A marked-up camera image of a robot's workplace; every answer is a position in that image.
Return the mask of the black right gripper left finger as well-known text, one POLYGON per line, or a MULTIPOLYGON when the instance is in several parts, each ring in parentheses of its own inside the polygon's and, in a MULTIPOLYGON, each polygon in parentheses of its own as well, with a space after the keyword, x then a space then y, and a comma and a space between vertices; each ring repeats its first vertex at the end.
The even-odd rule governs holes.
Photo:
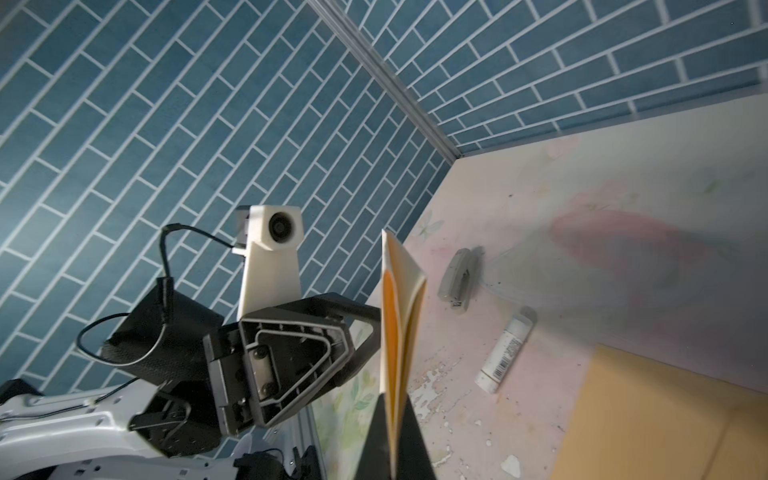
POLYGON ((390 453, 383 394, 377 398, 354 479, 390 479, 390 453))

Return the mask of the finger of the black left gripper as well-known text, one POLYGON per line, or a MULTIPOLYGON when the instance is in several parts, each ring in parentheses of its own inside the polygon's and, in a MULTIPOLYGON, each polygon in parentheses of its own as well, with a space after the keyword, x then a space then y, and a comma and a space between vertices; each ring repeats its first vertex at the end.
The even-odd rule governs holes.
POLYGON ((303 298, 239 322, 246 397, 241 419, 275 426, 353 379, 380 348, 381 310, 337 293, 303 298))

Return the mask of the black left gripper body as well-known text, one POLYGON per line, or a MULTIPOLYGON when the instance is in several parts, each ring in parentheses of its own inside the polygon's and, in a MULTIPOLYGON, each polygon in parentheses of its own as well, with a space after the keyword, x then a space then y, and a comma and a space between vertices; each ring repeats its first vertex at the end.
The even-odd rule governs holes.
POLYGON ((131 418, 130 431, 165 456, 192 456, 254 420, 237 325, 181 293, 172 313, 164 326, 158 294, 150 291, 131 312, 116 314, 120 324, 100 353, 157 388, 131 418))

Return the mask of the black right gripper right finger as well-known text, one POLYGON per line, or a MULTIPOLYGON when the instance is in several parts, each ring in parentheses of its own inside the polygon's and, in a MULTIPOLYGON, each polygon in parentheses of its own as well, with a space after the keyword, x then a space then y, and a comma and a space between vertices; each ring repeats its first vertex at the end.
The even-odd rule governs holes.
POLYGON ((435 472, 412 402, 406 398, 398 443, 397 480, 435 480, 435 472))

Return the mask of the brown kraft envelope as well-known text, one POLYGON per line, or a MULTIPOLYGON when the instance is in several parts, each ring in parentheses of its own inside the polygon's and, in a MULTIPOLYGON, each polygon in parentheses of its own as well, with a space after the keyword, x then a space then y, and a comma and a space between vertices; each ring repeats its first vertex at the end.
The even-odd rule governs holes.
POLYGON ((599 346, 552 476, 764 479, 767 397, 599 346))

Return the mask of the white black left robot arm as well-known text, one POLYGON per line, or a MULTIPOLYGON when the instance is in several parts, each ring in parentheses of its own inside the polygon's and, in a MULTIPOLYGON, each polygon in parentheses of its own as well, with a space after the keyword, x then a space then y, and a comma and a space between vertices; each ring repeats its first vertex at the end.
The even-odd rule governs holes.
POLYGON ((117 387, 48 396, 12 379, 1 388, 5 479, 319 479, 309 440, 207 453, 227 437, 287 422, 354 377, 378 350, 381 312, 336 293, 227 323, 182 295, 169 321, 147 296, 105 342, 137 357, 117 387))

